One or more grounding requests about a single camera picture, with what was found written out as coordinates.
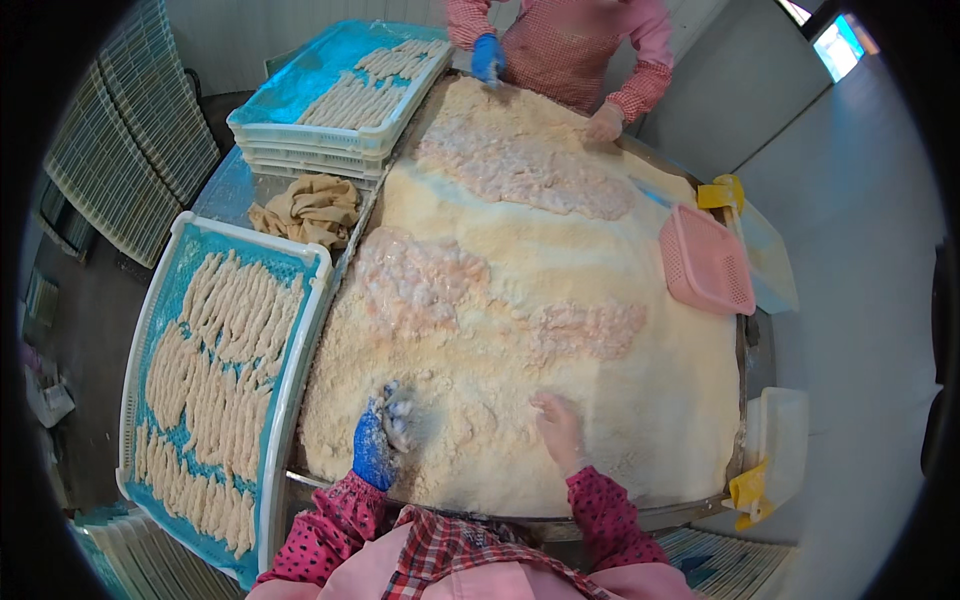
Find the hand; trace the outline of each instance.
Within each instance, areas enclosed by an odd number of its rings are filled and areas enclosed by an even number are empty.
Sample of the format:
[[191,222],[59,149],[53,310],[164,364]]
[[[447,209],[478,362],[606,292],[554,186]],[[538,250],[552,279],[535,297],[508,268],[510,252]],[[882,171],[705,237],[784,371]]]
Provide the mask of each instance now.
[[506,68],[507,57],[494,34],[483,34],[473,42],[473,59],[470,61],[473,77],[496,88],[500,84],[496,76]]
[[398,388],[399,382],[394,380],[383,386],[383,397],[367,398],[367,410],[360,415],[353,432],[353,472],[381,492],[388,490],[396,479],[391,446],[406,452],[411,445],[404,420],[410,413],[411,401],[387,402]]
[[564,479],[576,475],[588,465],[577,415],[564,398],[547,392],[537,392],[530,404],[543,411],[537,415],[537,429],[550,458],[560,466]]
[[612,142],[623,133],[623,110],[613,102],[605,102],[587,121],[587,139]]

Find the pink plastic basket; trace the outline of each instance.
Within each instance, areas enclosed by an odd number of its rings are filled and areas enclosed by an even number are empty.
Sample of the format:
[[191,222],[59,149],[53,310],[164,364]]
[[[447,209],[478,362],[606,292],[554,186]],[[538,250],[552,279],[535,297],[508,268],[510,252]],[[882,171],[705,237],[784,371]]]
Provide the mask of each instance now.
[[756,311],[743,246],[705,212],[675,205],[660,229],[660,253],[675,299],[718,315]]

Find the beige cloth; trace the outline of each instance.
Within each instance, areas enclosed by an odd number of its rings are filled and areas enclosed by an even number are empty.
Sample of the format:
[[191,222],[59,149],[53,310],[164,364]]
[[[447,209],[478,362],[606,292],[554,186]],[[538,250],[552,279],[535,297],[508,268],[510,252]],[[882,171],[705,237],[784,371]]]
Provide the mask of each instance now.
[[301,175],[266,206],[253,203],[247,216],[253,228],[302,244],[344,248],[357,222],[357,190],[332,175]]

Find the blue tray liner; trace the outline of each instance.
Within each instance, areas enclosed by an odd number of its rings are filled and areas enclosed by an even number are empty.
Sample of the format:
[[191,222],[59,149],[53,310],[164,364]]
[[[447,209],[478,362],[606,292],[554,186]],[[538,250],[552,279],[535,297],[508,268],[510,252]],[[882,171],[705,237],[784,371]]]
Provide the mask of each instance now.
[[[293,125],[310,103],[340,79],[342,71],[351,71],[365,83],[367,72],[353,65],[377,48],[393,48],[407,39],[446,39],[446,31],[387,21],[350,20],[331,25],[261,85],[229,120],[239,125]],[[410,80],[394,76],[394,85],[409,84]]]
[[[312,277],[316,276],[318,269],[320,269],[322,266],[321,259],[318,256],[315,255],[312,260],[307,263],[303,258],[298,256],[292,256],[290,254],[285,254],[283,252],[252,244],[244,240],[227,237],[222,233],[215,231],[201,231],[195,225],[187,224],[184,226],[180,242],[174,252],[170,270],[167,272],[167,275],[163,280],[163,284],[160,286],[160,292],[157,295],[156,306],[154,307],[154,312],[151,315],[151,319],[148,324],[147,339],[144,344],[144,352],[139,368],[140,386],[137,390],[139,397],[136,403],[137,426],[146,421],[154,428],[154,430],[158,430],[159,428],[156,423],[154,411],[147,406],[144,395],[147,372],[150,369],[150,362],[153,359],[156,345],[159,342],[160,337],[163,335],[163,330],[166,328],[167,323],[169,323],[171,320],[175,320],[180,315],[183,307],[183,295],[186,293],[186,288],[189,285],[193,274],[204,262],[206,255],[209,252],[222,252],[224,254],[224,259],[226,259],[227,253],[230,251],[230,249],[236,250],[236,254],[240,257],[242,264],[255,263],[259,261],[264,267],[267,268],[268,271],[270,271],[271,275],[288,286],[293,282],[297,274],[303,274],[303,300],[300,303],[300,311],[297,314],[297,318],[294,321],[291,332],[293,333],[297,331],[298,327],[300,326],[300,320],[303,317],[303,311],[306,307],[307,297],[310,292],[309,281]],[[188,337],[189,332],[186,331],[185,324],[181,325],[181,331],[184,332],[184,337]],[[283,365],[280,368],[280,373],[284,373],[286,371],[287,360],[292,352],[291,346],[293,345],[294,340],[294,335],[292,333],[290,338],[287,340],[287,346],[284,350]],[[228,364],[227,368],[239,370],[240,365]],[[264,463],[267,453],[267,445],[270,439],[270,429],[276,412],[276,401],[277,397],[279,396],[279,388],[279,382],[275,382],[274,391],[270,396],[270,404],[267,408],[267,417],[264,422],[263,430],[260,432],[260,460],[259,469],[257,471],[257,481],[252,482],[242,479],[235,473],[233,475],[233,485],[238,491],[240,491],[240,493],[243,493],[246,490],[250,490],[253,493],[255,500],[253,507],[255,516],[254,528],[257,543],[260,541],[260,489],[258,482],[263,481],[263,469],[265,467]],[[166,434],[167,439],[174,444],[174,447],[177,449],[178,459],[186,463],[187,469],[192,475],[196,476],[198,474],[202,474],[206,477],[213,476],[220,483],[225,483],[227,481],[222,466],[212,467],[210,465],[198,463],[196,460],[195,449],[190,449],[185,453],[183,452],[183,446],[190,439],[190,434],[186,429],[185,412],[180,415],[180,424],[177,427],[168,429],[163,433]],[[136,445],[139,443],[140,440],[134,439],[134,455],[136,452]],[[182,516],[178,516],[176,518],[170,517],[170,515],[167,514],[166,509],[163,508],[163,502],[154,498],[152,485],[147,486],[143,483],[136,483],[131,479],[131,481],[127,483],[127,493],[130,495],[130,498],[133,501],[146,509],[155,520],[161,521],[168,529],[175,532],[181,540],[187,542],[190,547],[205,561],[216,567],[233,569],[237,573],[238,581],[243,589],[250,589],[252,587],[258,574],[256,552],[254,549],[247,551],[243,556],[240,557],[240,560],[237,561],[233,558],[233,553],[227,552],[225,549],[227,545],[225,540],[217,541],[211,536],[197,532],[190,521]]]

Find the blue rubber glove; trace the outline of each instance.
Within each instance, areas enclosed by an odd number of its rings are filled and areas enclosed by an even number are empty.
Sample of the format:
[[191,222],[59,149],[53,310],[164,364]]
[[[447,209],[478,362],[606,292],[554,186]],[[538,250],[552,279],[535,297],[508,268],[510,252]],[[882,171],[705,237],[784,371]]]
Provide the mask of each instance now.
[[500,84],[496,76],[506,68],[507,57],[494,34],[483,34],[473,42],[473,60],[470,61],[473,77],[496,88]]
[[385,404],[385,398],[392,396],[398,388],[399,382],[394,380],[383,386],[383,397],[367,398],[367,410],[360,415],[353,431],[353,472],[381,492],[388,490],[396,479],[393,451],[383,420],[390,419],[391,426],[401,432],[406,429],[406,421],[402,418],[405,415],[394,416],[396,404],[389,407]]

